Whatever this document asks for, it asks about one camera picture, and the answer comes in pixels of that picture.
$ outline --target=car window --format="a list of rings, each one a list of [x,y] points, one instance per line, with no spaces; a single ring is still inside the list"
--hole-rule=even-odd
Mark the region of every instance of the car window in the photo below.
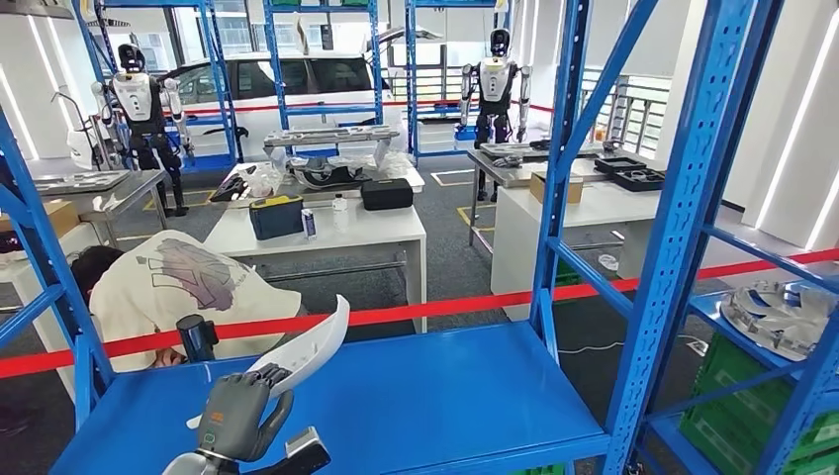
[[[306,64],[301,59],[280,61],[286,94],[306,94],[309,92]],[[275,95],[274,70],[271,62],[241,61],[238,64],[238,98],[255,99]]]
[[[218,100],[216,85],[213,83],[213,72],[209,64],[187,69],[171,77],[178,81],[178,94],[181,96],[183,105]]]
[[[369,91],[370,74],[362,57],[310,59],[319,92]]]

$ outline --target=cardboard box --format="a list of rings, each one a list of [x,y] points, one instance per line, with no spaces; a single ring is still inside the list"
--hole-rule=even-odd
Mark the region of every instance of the cardboard box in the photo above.
[[[70,230],[78,226],[78,213],[76,207],[68,201],[54,201],[44,203],[44,208],[47,210],[49,222],[55,230],[55,235],[61,238],[69,233]],[[13,231],[12,222],[9,221],[9,215],[3,213],[0,216],[0,233]]]
[[[530,175],[530,194],[533,195],[539,203],[544,203],[545,197],[545,173],[541,171],[533,172]],[[583,177],[571,173],[571,179],[568,183],[568,198],[567,203],[574,205],[580,203],[583,199]]]

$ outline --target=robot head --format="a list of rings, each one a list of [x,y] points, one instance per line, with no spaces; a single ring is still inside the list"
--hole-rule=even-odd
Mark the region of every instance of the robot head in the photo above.
[[[145,55],[142,54],[137,45],[125,44],[118,48],[120,55],[120,66],[126,72],[145,71]]]
[[[494,29],[490,33],[490,51],[493,56],[505,56],[510,49],[510,32],[505,28]]]

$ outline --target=small bottle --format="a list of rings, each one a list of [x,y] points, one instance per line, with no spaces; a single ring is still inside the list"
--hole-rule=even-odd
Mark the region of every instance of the small bottle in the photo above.
[[[346,234],[349,230],[349,211],[347,211],[346,199],[342,194],[335,195],[332,200],[332,220],[335,223],[335,230],[339,234]]]
[[[300,212],[303,218],[303,232],[306,233],[306,239],[315,240],[318,235],[315,232],[315,214],[312,210],[304,209]]]

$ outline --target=graphic print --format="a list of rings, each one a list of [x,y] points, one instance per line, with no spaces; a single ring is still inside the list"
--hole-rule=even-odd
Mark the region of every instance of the graphic print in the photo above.
[[[166,238],[157,247],[161,258],[138,257],[139,264],[151,270],[154,287],[182,289],[192,295],[198,310],[228,310],[233,305],[233,290],[239,282],[231,277],[238,262],[222,259],[182,240]]]

